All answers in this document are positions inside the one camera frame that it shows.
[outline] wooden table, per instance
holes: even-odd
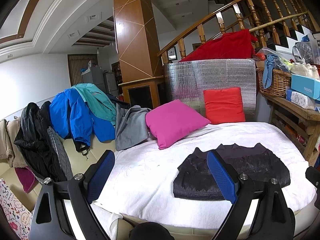
[[[319,152],[315,149],[316,142],[320,134],[320,113],[313,110],[303,109],[302,107],[288,101],[285,98],[273,97],[262,94],[267,101],[272,105],[270,111],[269,123],[278,127],[298,148],[302,156],[309,165],[314,166],[318,158]],[[298,117],[307,125],[307,130],[301,129],[297,123],[283,114],[281,108],[289,111],[294,116]],[[307,146],[303,146],[279,121],[279,118],[290,125],[298,134],[307,141]]]

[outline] bed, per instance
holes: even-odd
[[[156,140],[150,139],[115,152],[115,166],[95,204],[109,212],[123,214],[131,222],[153,221],[174,227],[182,234],[184,228],[192,228],[193,235],[213,235],[231,203],[174,198],[172,182],[178,174],[177,167],[195,147],[208,151],[220,144],[253,147],[258,142],[270,149],[289,169],[291,184],[283,188],[283,193],[288,207],[297,214],[311,203],[316,193],[305,178],[308,162],[281,130],[259,122],[209,124],[164,150],[158,150]],[[250,227],[256,205],[257,200],[253,200],[243,233]]]

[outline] blue jacket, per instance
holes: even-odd
[[[50,118],[58,135],[72,136],[74,141],[87,146],[90,146],[92,131],[100,142],[115,138],[111,122],[96,117],[75,89],[66,89],[55,96],[50,104]]]
[[[76,89],[83,101],[86,102],[93,114],[101,119],[116,124],[116,107],[96,85],[91,83],[77,84],[72,88]]]

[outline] red blanket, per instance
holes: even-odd
[[[207,41],[180,62],[203,59],[251,58],[254,48],[251,41],[257,41],[248,29],[225,33],[221,38]]]

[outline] pink pillow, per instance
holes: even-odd
[[[177,99],[147,113],[146,123],[162,150],[210,121]]]

